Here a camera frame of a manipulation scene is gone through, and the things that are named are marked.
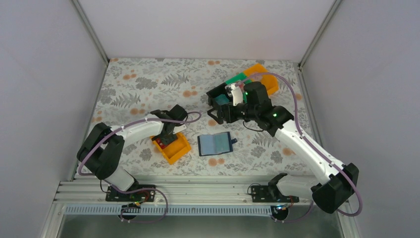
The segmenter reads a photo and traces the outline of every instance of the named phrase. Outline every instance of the table surface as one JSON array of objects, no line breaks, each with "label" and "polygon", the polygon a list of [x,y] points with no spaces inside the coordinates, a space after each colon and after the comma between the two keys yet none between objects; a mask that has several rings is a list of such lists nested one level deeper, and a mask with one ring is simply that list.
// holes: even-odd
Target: table surface
[{"label": "table surface", "polygon": [[[293,63],[279,60],[111,59],[90,129],[99,122],[127,124],[153,110],[168,110],[179,104],[188,112],[200,111],[203,114],[199,121],[187,125],[183,131],[191,151],[170,165],[146,138],[123,150],[120,165],[125,170],[132,175],[257,176],[280,172],[309,175],[311,172],[306,164],[267,132],[248,130],[242,126],[242,121],[219,125],[207,115],[210,106],[207,105],[206,92],[256,63],[282,75],[292,84],[298,98],[299,122],[312,135]],[[293,113],[290,91],[283,83],[279,82],[279,86],[279,91],[270,96],[272,103]],[[254,122],[247,126],[258,129]],[[233,152],[200,157],[197,136],[225,131],[230,131],[232,138],[238,139]]]}]

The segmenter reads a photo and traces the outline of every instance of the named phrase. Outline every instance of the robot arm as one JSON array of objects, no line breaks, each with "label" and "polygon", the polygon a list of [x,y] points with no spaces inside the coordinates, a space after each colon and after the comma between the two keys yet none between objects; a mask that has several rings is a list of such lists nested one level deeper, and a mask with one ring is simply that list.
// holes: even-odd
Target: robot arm
[{"label": "robot arm", "polygon": [[[106,180],[122,191],[131,191],[137,188],[137,181],[119,166],[122,150],[132,143],[153,136],[152,140],[159,139],[160,143],[168,145],[176,140],[176,133],[186,128],[184,124],[162,122],[151,119],[171,119],[182,121],[187,112],[179,105],[169,112],[156,110],[148,114],[147,120],[127,128],[123,128],[112,135],[105,143],[105,148],[99,147],[85,166],[100,180]],[[105,136],[121,126],[107,126],[104,123],[95,125],[77,153],[79,161],[83,161],[92,148]]]},{"label": "robot arm", "polygon": [[[219,124],[235,122],[239,119],[255,121],[257,125],[271,136],[287,144],[308,165],[314,176],[291,176],[279,174],[269,183],[271,196],[277,200],[280,196],[298,196],[313,199],[327,213],[333,213],[353,193],[349,182],[332,166],[338,166],[354,184],[357,183],[359,170],[353,164],[344,165],[318,145],[301,128],[297,128],[293,115],[282,106],[273,106],[268,98],[266,88],[260,82],[252,82],[244,86],[248,103],[242,101],[241,89],[235,84],[221,84],[207,92],[209,104],[213,109],[208,115]],[[220,98],[229,100],[219,104]],[[332,163],[315,151],[305,140],[307,138]]]}]

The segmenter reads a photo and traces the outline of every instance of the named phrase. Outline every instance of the orange bin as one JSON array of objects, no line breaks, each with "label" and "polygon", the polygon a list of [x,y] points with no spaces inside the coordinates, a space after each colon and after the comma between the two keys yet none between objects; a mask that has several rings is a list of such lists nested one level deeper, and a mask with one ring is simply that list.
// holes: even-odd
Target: orange bin
[{"label": "orange bin", "polygon": [[188,143],[188,140],[184,134],[178,132],[175,135],[178,137],[178,139],[163,149],[160,147],[156,140],[153,141],[153,144],[158,148],[165,159],[168,160],[170,165],[173,165],[177,160],[179,160],[183,155],[187,154],[191,150],[190,143]]},{"label": "orange bin", "polygon": [[[266,70],[264,68],[264,66],[262,66],[261,64],[257,63],[256,65],[247,68],[246,70],[244,70],[244,74],[249,77],[253,74],[256,73],[266,73],[268,72],[268,70]],[[265,88],[267,89],[267,94],[271,95],[273,93],[275,93],[278,90],[278,82],[277,82],[277,78],[274,77],[273,75],[263,75],[263,76],[259,76],[258,77],[260,80],[255,79],[255,78],[251,78],[252,81],[260,81]]]}]

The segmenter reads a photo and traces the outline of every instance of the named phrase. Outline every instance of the small box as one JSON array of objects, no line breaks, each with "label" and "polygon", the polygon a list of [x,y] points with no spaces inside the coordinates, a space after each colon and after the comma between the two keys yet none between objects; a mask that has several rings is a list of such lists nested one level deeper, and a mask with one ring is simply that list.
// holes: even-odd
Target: small box
[{"label": "small box", "polygon": [[181,132],[178,132],[175,135],[177,139],[166,146],[159,145],[158,140],[153,141],[153,144],[158,148],[170,165],[173,165],[191,150],[190,143],[188,143],[187,138]]}]

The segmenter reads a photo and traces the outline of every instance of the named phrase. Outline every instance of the white wall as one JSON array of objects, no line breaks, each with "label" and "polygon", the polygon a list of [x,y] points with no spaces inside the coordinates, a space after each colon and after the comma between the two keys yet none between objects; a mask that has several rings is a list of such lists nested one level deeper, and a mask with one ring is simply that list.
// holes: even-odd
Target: white wall
[{"label": "white wall", "polygon": [[304,66],[324,146],[360,169],[366,238],[420,234],[419,13],[418,0],[344,1]]},{"label": "white wall", "polygon": [[69,0],[0,2],[0,231],[38,237],[105,64]]},{"label": "white wall", "polygon": [[299,62],[334,0],[79,0],[109,57]]}]

